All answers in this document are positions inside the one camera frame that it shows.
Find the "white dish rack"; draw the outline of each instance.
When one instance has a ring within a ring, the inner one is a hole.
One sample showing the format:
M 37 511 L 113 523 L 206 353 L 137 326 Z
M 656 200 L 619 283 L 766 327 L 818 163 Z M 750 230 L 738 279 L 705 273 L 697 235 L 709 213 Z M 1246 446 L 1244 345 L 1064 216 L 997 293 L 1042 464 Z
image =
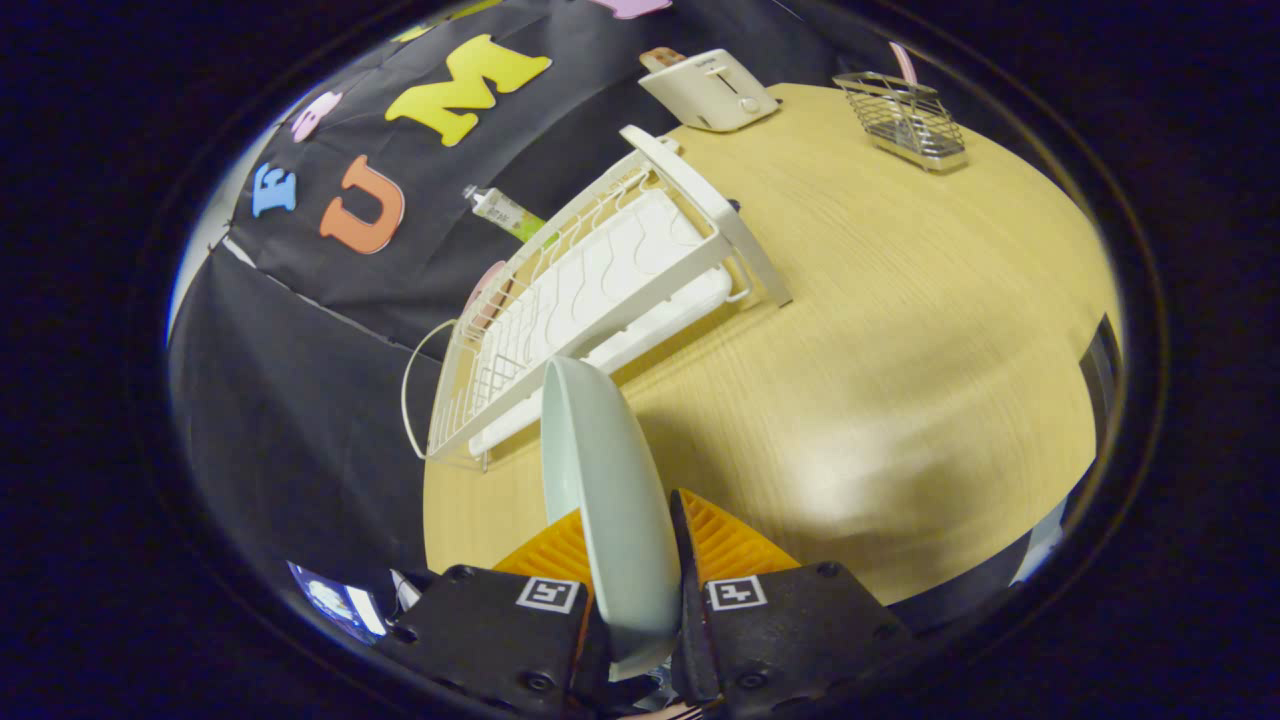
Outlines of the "white dish rack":
M 428 432 L 428 457 L 472 459 L 532 424 L 556 355 L 617 370 L 730 295 L 741 256 L 771 300 L 791 295 L 730 202 L 640 128 L 635 150 L 561 209 L 481 290 L 452 328 Z

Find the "wood grain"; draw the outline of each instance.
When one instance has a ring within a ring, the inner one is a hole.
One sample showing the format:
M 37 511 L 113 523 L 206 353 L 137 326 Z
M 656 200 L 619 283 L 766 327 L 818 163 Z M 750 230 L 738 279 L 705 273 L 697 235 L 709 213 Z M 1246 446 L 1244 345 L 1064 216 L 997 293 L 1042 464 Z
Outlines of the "wood grain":
M 778 85 L 733 133 L 677 128 L 795 295 L 722 306 L 614 373 L 663 483 L 895 602 L 1027 532 L 1093 457 L 1078 361 L 1120 307 L 1100 238 L 1034 168 L 965 129 L 932 176 L 870 145 L 840 91 Z M 490 566 L 545 527 L 538 425 L 489 471 L 428 462 L 428 560 Z

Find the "black cloth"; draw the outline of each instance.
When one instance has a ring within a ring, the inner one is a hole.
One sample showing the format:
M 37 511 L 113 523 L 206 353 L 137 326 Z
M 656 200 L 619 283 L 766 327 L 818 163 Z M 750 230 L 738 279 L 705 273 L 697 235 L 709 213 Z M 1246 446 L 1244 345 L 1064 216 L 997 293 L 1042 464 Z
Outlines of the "black cloth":
M 197 273 L 169 343 L 174 418 L 209 511 L 273 584 L 296 589 L 289 560 L 389 610 L 390 568 L 426 574 L 422 462 L 399 411 L 408 355 L 225 246 Z M 438 377 L 413 363 L 420 445 Z
M 553 63 L 524 87 L 494 92 L 495 106 L 453 147 L 434 129 L 384 113 L 413 86 L 452 78 L 444 60 L 479 35 Z M 230 237 L 266 274 L 300 295 L 406 346 L 442 320 L 457 316 L 470 291 L 520 242 L 472 215 L 467 184 L 495 186 L 534 214 L 548 218 L 630 151 L 618 131 L 635 124 L 655 135 L 677 122 L 636 81 L 637 58 L 655 46 L 686 54 L 724 47 L 765 86 L 800 82 L 831 86 L 836 55 L 804 23 L 769 1 L 681 3 L 618 22 L 593 3 L 507 0 L 449 20 L 410 42 L 388 41 L 357 64 L 314 87 L 268 142 L 255 168 L 270 163 L 297 174 L 297 208 L 252 217 L 253 178 L 246 179 Z M 303 142 L 289 126 L 315 97 L 343 92 L 342 101 Z M 390 243 L 360 255 L 320 236 L 332 197 L 366 220 L 378 202 L 343 192 L 340 179 L 358 155 L 404 193 L 404 217 Z M 443 357 L 447 338 L 426 351 Z

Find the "white cable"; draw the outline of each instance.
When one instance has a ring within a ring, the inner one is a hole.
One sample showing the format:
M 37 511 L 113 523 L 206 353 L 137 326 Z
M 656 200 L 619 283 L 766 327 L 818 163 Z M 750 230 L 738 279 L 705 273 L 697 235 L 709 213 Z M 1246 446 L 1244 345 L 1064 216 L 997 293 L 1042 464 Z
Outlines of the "white cable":
M 915 81 L 915 67 L 911 64 L 911 56 L 906 53 L 906 47 L 893 41 L 890 41 L 888 46 L 893 50 L 893 56 L 897 58 L 897 68 L 902 72 L 902 79 L 911 85 L 919 85 Z
M 426 333 L 426 337 L 424 337 L 422 341 L 417 343 L 417 347 L 415 347 L 413 352 L 410 354 L 408 356 L 408 363 L 404 364 L 404 379 L 401 380 L 401 418 L 404 419 L 404 432 L 408 434 L 408 443 L 413 446 L 413 454 L 417 455 L 419 460 L 426 460 L 426 454 L 422 452 L 422 448 L 417 446 L 417 439 L 413 438 L 413 428 L 410 425 L 408 421 L 408 369 L 413 366 L 413 357 L 417 357 L 419 351 L 422 350 L 422 346 L 426 345 L 426 341 L 431 340 L 435 336 L 435 333 L 440 332 L 442 329 L 449 325 L 456 324 L 457 322 L 458 319 L 454 318 L 452 320 L 445 320 L 439 325 L 435 325 L 435 329 Z

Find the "dish rack handle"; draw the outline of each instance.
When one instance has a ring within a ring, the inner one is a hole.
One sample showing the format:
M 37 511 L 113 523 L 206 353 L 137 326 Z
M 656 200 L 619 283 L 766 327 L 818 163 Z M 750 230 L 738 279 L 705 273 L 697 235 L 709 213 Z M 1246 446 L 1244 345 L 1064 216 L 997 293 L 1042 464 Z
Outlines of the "dish rack handle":
M 755 277 L 760 279 L 760 284 L 768 291 L 769 297 L 780 307 L 791 302 L 791 291 L 782 282 L 782 275 L 773 266 L 769 256 L 760 247 L 755 236 L 751 234 L 746 223 L 742 222 L 737 210 L 728 204 L 728 200 L 712 183 L 698 174 L 698 170 L 692 169 L 689 163 L 685 163 L 680 155 L 672 152 L 658 138 L 645 131 L 635 126 L 627 126 L 618 131 L 618 135 L 648 158 L 699 210 L 719 225 L 721 232 L 724 233 L 724 240 L 746 260 L 746 264 L 755 272 Z

